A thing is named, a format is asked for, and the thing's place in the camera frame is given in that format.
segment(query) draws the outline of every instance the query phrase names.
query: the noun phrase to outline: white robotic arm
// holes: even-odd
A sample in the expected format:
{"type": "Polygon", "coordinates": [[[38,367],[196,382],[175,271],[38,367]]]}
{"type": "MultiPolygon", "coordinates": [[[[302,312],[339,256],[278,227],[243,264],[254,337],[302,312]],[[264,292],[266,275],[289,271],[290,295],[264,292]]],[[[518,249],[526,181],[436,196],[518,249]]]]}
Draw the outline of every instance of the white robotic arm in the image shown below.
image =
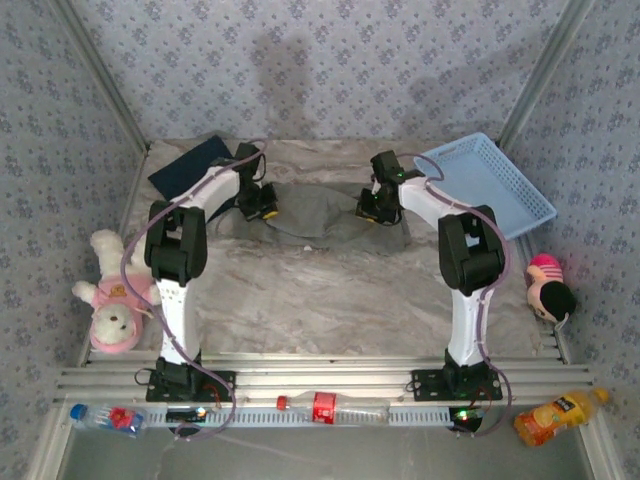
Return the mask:
{"type": "MultiPolygon", "coordinates": [[[[183,208],[196,207],[204,211],[204,218],[208,219],[218,211],[227,200],[235,197],[240,191],[240,175],[234,170],[227,170],[216,174],[223,167],[211,167],[199,182],[187,192],[172,199],[178,202],[187,198],[182,203],[183,208]]],[[[195,290],[193,282],[180,286],[180,282],[174,279],[161,278],[156,284],[162,297],[162,310],[169,323],[171,333],[178,344],[184,349],[187,356],[194,360],[200,353],[200,341],[198,339],[197,323],[195,318],[195,290]]],[[[160,356],[167,362],[174,364],[184,363],[182,356],[176,351],[172,342],[164,335],[160,356]]]]}
{"type": "MultiPolygon", "coordinates": [[[[493,283],[504,266],[504,252],[501,251],[501,246],[496,246],[495,238],[489,238],[487,230],[478,225],[473,215],[447,205],[427,192],[424,186],[425,179],[419,173],[405,173],[393,152],[381,153],[374,157],[371,163],[375,176],[374,189],[363,189],[356,215],[385,223],[395,221],[403,208],[415,212],[438,230],[440,270],[445,282],[452,289],[453,322],[451,340],[445,352],[445,366],[441,372],[436,372],[439,375],[435,375],[434,371],[423,372],[426,376],[421,383],[432,383],[427,390],[431,400],[467,398],[472,391],[470,389],[481,387],[486,390],[492,388],[492,385],[495,387],[496,377],[488,372],[478,348],[476,325],[479,320],[481,293],[493,283]],[[480,237],[480,245],[468,248],[465,243],[467,235],[480,237]],[[441,397],[438,392],[445,390],[447,392],[441,397]]],[[[190,280],[197,278],[206,264],[205,219],[210,218],[227,200],[238,194],[239,199],[245,199],[244,208],[243,203],[240,203],[240,209],[247,219],[255,218],[251,216],[251,212],[262,212],[263,218],[275,212],[275,194],[271,192],[269,195],[266,188],[256,187],[251,182],[252,174],[255,174],[257,168],[255,165],[254,168],[244,171],[225,168],[220,173],[221,168],[211,167],[204,177],[205,180],[173,199],[177,202],[187,197],[176,209],[171,225],[159,226],[155,232],[151,230],[147,236],[145,258],[157,280],[167,323],[178,345],[189,359],[195,362],[199,362],[200,344],[194,315],[193,284],[190,280]],[[261,205],[265,204],[270,210],[262,209],[261,205]],[[167,231],[176,230],[176,227],[180,226],[183,227],[182,240],[169,238],[167,231]],[[188,232],[185,231],[185,226],[189,226],[188,232]]],[[[154,204],[150,216],[153,216],[154,208],[157,213],[164,207],[166,204],[154,204]]],[[[476,208],[485,208],[488,212],[483,213],[492,215],[488,207],[476,208]]],[[[482,341],[486,333],[486,304],[491,294],[492,292],[488,292],[484,295],[482,341]]],[[[157,372],[160,373],[155,377],[152,375],[152,379],[156,378],[159,383],[173,381],[193,392],[197,390],[197,386],[190,385],[187,380],[191,375],[189,372],[192,372],[189,368],[165,332],[162,352],[157,363],[157,372]]],[[[497,392],[493,390],[494,399],[501,398],[499,382],[497,388],[497,392]]],[[[183,390],[180,398],[188,394],[188,391],[184,393],[183,390]]]]}
{"type": "MultiPolygon", "coordinates": [[[[430,195],[424,188],[424,182],[424,178],[417,177],[406,180],[398,187],[398,197],[403,208],[416,213],[436,230],[438,230],[438,220],[440,218],[464,213],[462,210],[446,205],[430,195]]],[[[448,352],[458,365],[475,365],[482,362],[475,330],[481,293],[482,289],[478,289],[470,296],[465,296],[460,290],[451,290],[453,318],[448,352]]],[[[486,304],[489,303],[492,295],[493,291],[490,291],[485,296],[484,301],[486,304]]],[[[487,329],[487,312],[488,308],[484,308],[484,318],[482,318],[483,341],[487,329]]]]}

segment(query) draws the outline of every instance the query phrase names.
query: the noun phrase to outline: white wall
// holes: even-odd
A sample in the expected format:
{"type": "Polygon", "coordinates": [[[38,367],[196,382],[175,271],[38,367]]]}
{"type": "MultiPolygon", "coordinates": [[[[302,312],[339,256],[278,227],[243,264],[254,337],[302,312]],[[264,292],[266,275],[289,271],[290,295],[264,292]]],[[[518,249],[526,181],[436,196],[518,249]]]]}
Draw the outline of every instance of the white wall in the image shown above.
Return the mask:
{"type": "Polygon", "coordinates": [[[0,478],[25,473],[55,369],[75,362],[139,158],[44,0],[0,3],[0,478]]]}
{"type": "Polygon", "coordinates": [[[609,421],[640,478],[640,5],[597,0],[511,158],[558,209],[535,232],[579,307],[573,360],[613,390],[609,421]]]}
{"type": "Polygon", "coordinates": [[[149,138],[495,137],[566,0],[73,0],[149,138]]]}

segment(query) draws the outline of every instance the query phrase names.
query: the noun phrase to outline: robotic arm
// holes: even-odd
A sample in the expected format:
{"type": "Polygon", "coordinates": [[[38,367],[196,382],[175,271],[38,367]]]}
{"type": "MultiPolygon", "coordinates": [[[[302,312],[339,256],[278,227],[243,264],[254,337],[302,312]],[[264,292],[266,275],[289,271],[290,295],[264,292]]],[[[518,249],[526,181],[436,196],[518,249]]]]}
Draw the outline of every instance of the robotic arm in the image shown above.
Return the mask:
{"type": "MultiPolygon", "coordinates": [[[[192,280],[202,274],[207,263],[207,219],[221,213],[232,199],[247,221],[277,214],[273,186],[262,186],[254,181],[263,157],[258,156],[259,152],[253,144],[240,144],[233,160],[215,160],[203,180],[169,202],[154,202],[149,211],[152,219],[170,205],[180,203],[149,230],[145,262],[151,268],[160,291],[162,310],[173,340],[181,347],[182,353],[197,364],[201,364],[201,352],[192,280]],[[255,158],[232,168],[232,164],[249,157],[255,158]]],[[[233,372],[218,374],[228,382],[235,380],[233,372]]],[[[208,400],[207,387],[219,392],[222,400],[227,399],[224,389],[185,362],[165,332],[162,351],[149,380],[147,400],[208,400]]]]}
{"type": "MultiPolygon", "coordinates": [[[[502,273],[505,257],[496,233],[472,212],[435,198],[425,189],[425,179],[417,171],[405,172],[394,152],[383,152],[371,159],[374,187],[363,189],[356,215],[377,223],[397,223],[402,210],[416,213],[438,231],[440,272],[453,300],[451,340],[445,351],[442,370],[412,372],[416,401],[501,399],[496,372],[484,362],[478,347],[477,322],[481,322],[480,341],[486,337],[488,303],[492,285],[502,273]]],[[[473,208],[495,223],[491,208],[473,208]]]]}
{"type": "MultiPolygon", "coordinates": [[[[240,151],[240,148],[236,158],[247,158],[255,153],[240,151]]],[[[397,218],[401,218],[402,210],[407,209],[436,228],[440,270],[446,284],[452,289],[453,328],[451,341],[445,351],[445,365],[442,370],[412,372],[414,398],[416,401],[468,399],[472,395],[477,397],[478,389],[490,391],[494,400],[502,398],[500,382],[495,372],[484,363],[476,338],[480,294],[504,268],[504,252],[500,241],[472,213],[446,205],[430,195],[424,188],[425,179],[422,175],[415,171],[405,172],[393,152],[383,152],[375,156],[371,163],[374,187],[363,189],[356,215],[378,223],[395,223],[397,218]],[[476,244],[468,246],[468,237],[475,239],[476,244]]],[[[197,363],[200,362],[200,345],[194,318],[193,287],[189,282],[203,272],[206,264],[205,218],[210,218],[225,202],[236,196],[247,220],[260,216],[267,218],[276,213],[272,187],[256,185],[252,178],[257,171],[257,163],[247,165],[239,170],[220,173],[223,165],[217,162],[205,177],[209,181],[202,181],[173,199],[178,201],[184,196],[188,197],[172,217],[159,222],[147,236],[145,259],[157,280],[165,317],[179,345],[197,363]],[[180,240],[170,235],[178,228],[182,229],[180,240]]],[[[150,218],[169,204],[156,202],[151,208],[150,218]]],[[[481,206],[476,210],[494,218],[489,207],[481,206]]],[[[491,293],[485,295],[485,304],[491,298],[491,293]]],[[[484,340],[486,318],[482,320],[484,340]]],[[[153,388],[148,390],[147,400],[196,400],[204,381],[201,375],[184,363],[183,357],[165,335],[156,371],[150,380],[153,388]],[[170,398],[167,395],[158,397],[160,392],[169,393],[170,398]]]]}

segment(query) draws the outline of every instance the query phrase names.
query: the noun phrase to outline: blue plastic basket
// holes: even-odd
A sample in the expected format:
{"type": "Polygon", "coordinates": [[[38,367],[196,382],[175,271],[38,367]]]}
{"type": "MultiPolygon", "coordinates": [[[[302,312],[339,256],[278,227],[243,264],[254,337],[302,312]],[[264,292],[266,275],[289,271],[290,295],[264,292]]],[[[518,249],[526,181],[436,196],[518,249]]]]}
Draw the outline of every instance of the blue plastic basket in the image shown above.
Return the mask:
{"type": "MultiPolygon", "coordinates": [[[[489,205],[507,240],[554,218],[558,212],[498,147],[483,133],[474,133],[425,152],[444,172],[434,183],[448,195],[470,205],[489,205]]],[[[416,168],[436,176],[435,168],[415,158],[416,168]]]]}

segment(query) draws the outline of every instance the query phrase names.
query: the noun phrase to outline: blue bottle cap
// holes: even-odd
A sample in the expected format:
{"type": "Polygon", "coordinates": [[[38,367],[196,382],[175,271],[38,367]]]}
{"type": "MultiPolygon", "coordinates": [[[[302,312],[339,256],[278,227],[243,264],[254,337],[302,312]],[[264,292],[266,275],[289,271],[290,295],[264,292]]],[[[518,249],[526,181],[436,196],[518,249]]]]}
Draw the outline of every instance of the blue bottle cap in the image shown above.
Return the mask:
{"type": "Polygon", "coordinates": [[[87,410],[88,410],[88,407],[86,405],[82,403],[76,403],[71,409],[69,416],[74,420],[82,420],[84,416],[87,414],[87,410]]]}

